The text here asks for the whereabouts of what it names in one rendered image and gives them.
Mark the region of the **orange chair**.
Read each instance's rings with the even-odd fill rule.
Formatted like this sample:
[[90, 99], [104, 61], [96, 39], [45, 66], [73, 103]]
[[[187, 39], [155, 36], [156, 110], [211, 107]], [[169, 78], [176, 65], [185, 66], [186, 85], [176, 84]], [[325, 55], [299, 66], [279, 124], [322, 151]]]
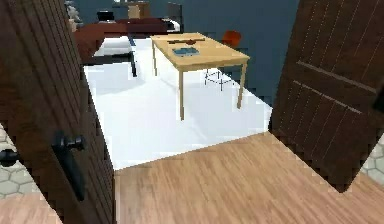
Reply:
[[[239, 43], [242, 36], [241, 33], [235, 30], [227, 30], [221, 40], [221, 43], [233, 48], [239, 49]], [[219, 67], [217, 71], [205, 72], [205, 83], [212, 82], [220, 85], [220, 90], [223, 90], [223, 86], [231, 81], [232, 71], [229, 67]]]

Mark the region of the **light wooden table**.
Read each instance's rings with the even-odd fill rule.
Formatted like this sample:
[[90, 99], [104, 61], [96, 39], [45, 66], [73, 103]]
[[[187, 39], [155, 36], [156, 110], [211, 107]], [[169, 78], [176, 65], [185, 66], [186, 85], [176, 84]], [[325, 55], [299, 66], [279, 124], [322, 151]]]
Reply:
[[[188, 47], [188, 44], [178, 43], [169, 44], [168, 40], [186, 40], [186, 39], [199, 39], [205, 38], [205, 41], [196, 42], [192, 47], [196, 48], [200, 54], [197, 56], [178, 57], [172, 50], [174, 48]], [[243, 90], [245, 84], [245, 77], [247, 71], [247, 64], [250, 57], [238, 50], [230, 48], [218, 41], [209, 38], [201, 33], [181, 33], [181, 34], [167, 34], [167, 35], [152, 35], [152, 59], [154, 75], [157, 75], [157, 60], [156, 50], [160, 52], [171, 62], [171, 64], [178, 71], [178, 87], [179, 87], [179, 114], [180, 119], [184, 119], [184, 73], [189, 71], [197, 71], [218, 67], [228, 67], [241, 65], [240, 87], [237, 99], [237, 108], [240, 109], [242, 105]]]

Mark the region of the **blue book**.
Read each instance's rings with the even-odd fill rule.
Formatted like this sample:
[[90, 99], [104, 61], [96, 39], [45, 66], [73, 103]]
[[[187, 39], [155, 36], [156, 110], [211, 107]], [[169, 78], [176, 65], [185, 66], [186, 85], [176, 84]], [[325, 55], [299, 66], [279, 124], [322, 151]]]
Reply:
[[200, 52], [194, 47], [175, 48], [172, 52], [178, 57], [199, 55]]

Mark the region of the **brown baseball bat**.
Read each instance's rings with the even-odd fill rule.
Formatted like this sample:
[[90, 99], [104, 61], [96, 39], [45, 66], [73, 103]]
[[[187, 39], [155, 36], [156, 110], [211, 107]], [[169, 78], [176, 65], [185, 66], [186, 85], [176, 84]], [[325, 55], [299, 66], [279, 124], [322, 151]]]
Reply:
[[167, 42], [169, 44], [178, 44], [178, 43], [185, 43], [188, 45], [193, 45], [196, 42], [205, 41], [205, 38], [199, 38], [199, 39], [186, 39], [186, 40], [168, 40]]

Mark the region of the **dark red wooden desk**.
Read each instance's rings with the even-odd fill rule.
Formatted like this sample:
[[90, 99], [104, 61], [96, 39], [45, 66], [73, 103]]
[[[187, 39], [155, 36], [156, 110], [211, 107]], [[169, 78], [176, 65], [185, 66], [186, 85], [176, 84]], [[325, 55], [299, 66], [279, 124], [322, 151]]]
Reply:
[[160, 18], [120, 19], [115, 23], [91, 23], [74, 32], [82, 62], [87, 62], [100, 48], [105, 38], [130, 36], [146, 38], [167, 33], [167, 25]]

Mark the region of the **dark brown wooden door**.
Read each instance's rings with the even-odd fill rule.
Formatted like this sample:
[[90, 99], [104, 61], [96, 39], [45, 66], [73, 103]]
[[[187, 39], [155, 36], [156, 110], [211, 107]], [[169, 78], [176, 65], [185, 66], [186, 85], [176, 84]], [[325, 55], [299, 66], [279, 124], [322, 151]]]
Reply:
[[300, 0], [269, 130], [349, 188], [384, 134], [384, 0]]
[[[0, 121], [63, 224], [117, 224], [114, 171], [63, 0], [0, 0]], [[82, 135], [72, 154], [78, 201], [51, 145]]]

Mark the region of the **white cushioned black chair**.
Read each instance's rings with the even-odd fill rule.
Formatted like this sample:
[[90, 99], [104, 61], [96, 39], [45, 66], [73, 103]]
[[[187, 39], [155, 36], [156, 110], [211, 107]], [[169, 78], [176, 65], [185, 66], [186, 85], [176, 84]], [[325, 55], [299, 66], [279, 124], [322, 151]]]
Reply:
[[137, 76], [132, 41], [128, 36], [105, 38], [93, 55], [82, 62], [85, 66], [129, 62], [133, 77]]

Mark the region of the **black laptop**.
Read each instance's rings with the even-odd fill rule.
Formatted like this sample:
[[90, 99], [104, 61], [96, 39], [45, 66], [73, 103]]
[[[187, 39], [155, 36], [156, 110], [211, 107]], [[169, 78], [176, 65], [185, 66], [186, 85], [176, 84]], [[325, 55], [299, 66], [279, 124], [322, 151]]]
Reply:
[[112, 11], [98, 11], [97, 12], [97, 18], [100, 23], [108, 23], [108, 22], [113, 22], [115, 20], [114, 14]]

